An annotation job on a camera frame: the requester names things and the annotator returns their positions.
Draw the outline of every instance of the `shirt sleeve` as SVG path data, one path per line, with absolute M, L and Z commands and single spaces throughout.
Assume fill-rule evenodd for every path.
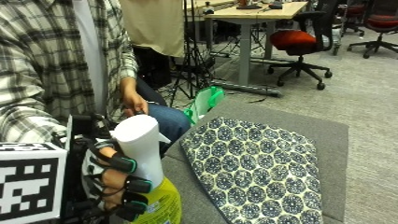
M 42 86 L 28 51 L 0 27 L 0 141 L 44 143 L 66 132 L 46 112 Z
M 118 16 L 118 20 L 122 25 L 122 30 L 123 30 L 123 44 L 124 44 L 124 49 L 123 49 L 123 57 L 122 57 L 122 79 L 124 77 L 138 77 L 138 71 L 139 71 L 139 65 L 136 61 L 136 56 L 134 52 L 134 46 L 132 46 L 132 41 L 130 39 L 128 32 L 124 29 L 124 18 L 123 18 L 123 10 L 119 8 L 116 10 L 120 12 Z

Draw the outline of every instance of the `green object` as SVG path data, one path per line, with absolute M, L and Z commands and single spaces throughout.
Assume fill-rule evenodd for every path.
M 219 86 L 211 86 L 199 91 L 195 101 L 184 110 L 185 116 L 189 118 L 192 125 L 211 111 L 211 109 L 221 102 L 225 97 L 224 89 Z

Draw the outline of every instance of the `yellow object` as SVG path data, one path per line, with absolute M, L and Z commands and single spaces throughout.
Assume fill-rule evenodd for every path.
M 147 212 L 132 223 L 180 224 L 181 197 L 171 180 L 166 177 L 159 187 L 144 196 L 148 198 Z

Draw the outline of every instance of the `tripod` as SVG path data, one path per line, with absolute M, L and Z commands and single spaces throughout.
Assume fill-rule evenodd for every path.
M 177 90 L 181 90 L 184 95 L 188 97 L 188 99 L 195 99 L 197 91 L 205 87 L 209 86 L 208 77 L 211 77 L 211 72 L 208 70 L 208 67 L 205 65 L 205 61 L 203 60 L 200 49 L 199 49 L 199 42 L 197 39 L 193 38 L 191 40 L 188 29 L 189 29 L 189 20 L 188 20 L 188 7 L 187 7 L 187 1 L 184 0 L 184 43 L 185 43 L 185 53 L 184 53 L 184 61 L 183 66 L 179 71 L 177 80 L 173 85 L 173 93 L 172 93 L 172 99 L 171 99 L 171 106 L 173 106 L 175 100 L 176 100 L 176 93 Z M 196 5 L 195 1 L 191 0 L 191 17 L 192 17 L 192 32 L 193 36 L 197 36 L 196 31 Z M 180 80 L 187 80 L 188 84 L 188 91 L 181 87 Z

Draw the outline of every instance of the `red chair seat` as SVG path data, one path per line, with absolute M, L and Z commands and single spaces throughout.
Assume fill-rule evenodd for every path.
M 279 31 L 272 34 L 271 41 L 279 50 L 293 55 L 312 53 L 316 49 L 316 38 L 303 31 Z
M 351 15 L 361 15 L 365 12 L 365 5 L 353 5 L 348 8 L 348 16 Z
M 371 26 L 378 27 L 378 28 L 398 27 L 398 17 L 397 16 L 371 15 L 368 23 Z

